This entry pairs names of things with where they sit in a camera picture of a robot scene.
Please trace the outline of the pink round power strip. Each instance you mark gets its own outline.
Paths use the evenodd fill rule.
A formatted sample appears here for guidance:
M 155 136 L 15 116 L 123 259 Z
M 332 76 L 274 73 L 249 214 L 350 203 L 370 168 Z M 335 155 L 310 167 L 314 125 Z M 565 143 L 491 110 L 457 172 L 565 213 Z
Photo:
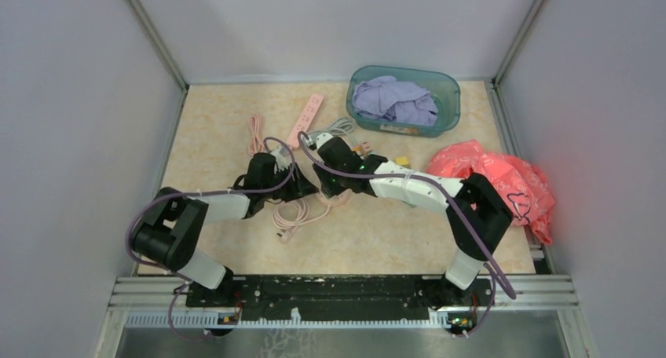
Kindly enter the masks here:
M 328 198 L 319 192 L 304 199 L 276 204 L 272 212 L 272 222 L 277 228 L 276 235 L 279 241 L 284 244 L 289 243 L 301 227 L 325 218 L 333 209 L 343 206 L 350 196 L 351 193 L 345 191 Z M 310 205 L 312 200 L 316 200 L 323 207 L 323 211 L 318 215 L 312 214 Z

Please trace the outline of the pink brown charger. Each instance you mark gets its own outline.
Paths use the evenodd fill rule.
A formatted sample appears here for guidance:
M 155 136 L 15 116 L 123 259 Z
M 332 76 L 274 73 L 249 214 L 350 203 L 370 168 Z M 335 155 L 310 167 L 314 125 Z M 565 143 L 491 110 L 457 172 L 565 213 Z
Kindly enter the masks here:
M 359 150 L 364 155 L 372 152 L 371 145 L 367 141 L 363 141 L 359 144 Z

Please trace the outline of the pink long power strip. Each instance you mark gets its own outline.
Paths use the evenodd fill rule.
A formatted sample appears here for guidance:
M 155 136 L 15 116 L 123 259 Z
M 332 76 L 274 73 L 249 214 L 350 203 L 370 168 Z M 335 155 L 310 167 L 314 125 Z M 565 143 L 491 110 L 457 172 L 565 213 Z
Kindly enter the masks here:
M 287 138 L 287 146 L 289 148 L 296 149 L 300 147 L 297 138 L 298 133 L 306 133 L 308 131 L 308 128 L 312 125 L 323 102 L 323 95 L 318 93 L 310 95 L 310 98 L 306 102 L 304 109 Z M 265 144 L 263 143 L 261 136 L 262 124 L 263 117 L 260 114 L 253 114 L 248 121 L 248 129 L 251 134 L 251 139 L 247 146 L 247 152 L 249 155 L 254 155 L 265 150 Z

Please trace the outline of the orange power strip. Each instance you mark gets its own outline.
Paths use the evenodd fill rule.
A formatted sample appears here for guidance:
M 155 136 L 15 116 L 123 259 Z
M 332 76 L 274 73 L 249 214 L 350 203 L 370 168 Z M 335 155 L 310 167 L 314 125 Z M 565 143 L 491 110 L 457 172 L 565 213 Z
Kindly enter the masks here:
M 359 144 L 363 141 L 358 141 L 354 136 L 354 124 L 351 118 L 348 117 L 341 117 L 339 119 L 336 119 L 331 125 L 327 126 L 326 128 L 323 128 L 321 130 L 313 130 L 307 133 L 307 138 L 306 138 L 306 143 L 307 146 L 310 149 L 314 149 L 313 147 L 313 137 L 315 137 L 319 133 L 323 132 L 328 132 L 331 133 L 335 137 L 345 137 L 349 143 L 352 145 L 352 150 L 356 152 L 360 156 L 367 156 L 364 155 L 360 152 L 359 150 Z

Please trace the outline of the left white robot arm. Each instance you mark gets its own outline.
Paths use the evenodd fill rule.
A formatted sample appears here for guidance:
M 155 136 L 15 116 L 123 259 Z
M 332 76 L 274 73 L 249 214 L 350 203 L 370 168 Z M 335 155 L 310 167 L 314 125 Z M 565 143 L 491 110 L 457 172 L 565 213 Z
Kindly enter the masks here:
M 217 306 L 236 294 L 233 272 L 208 257 L 197 244 L 203 226 L 253 217 L 268 201 L 291 202 L 318 193 L 295 163 L 279 168 L 269 153 L 254 155 L 244 175 L 230 189 L 205 194 L 162 188 L 130 230 L 127 246 L 159 267 L 205 287 Z

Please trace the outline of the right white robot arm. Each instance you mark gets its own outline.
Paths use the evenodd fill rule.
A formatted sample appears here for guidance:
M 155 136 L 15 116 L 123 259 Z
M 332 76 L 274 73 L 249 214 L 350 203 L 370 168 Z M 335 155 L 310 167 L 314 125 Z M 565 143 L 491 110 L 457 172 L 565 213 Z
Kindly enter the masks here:
M 510 298 L 516 297 L 493 257 L 513 214 L 485 176 L 438 177 L 409 170 L 381 155 L 361 158 L 341 137 L 329 133 L 316 138 L 300 133 L 298 139 L 317 152 L 311 159 L 323 185 L 397 199 L 447 217 L 456 253 L 444 272 L 442 294 L 446 301 L 461 305 L 470 298 L 472 282 L 482 269 L 489 271 Z

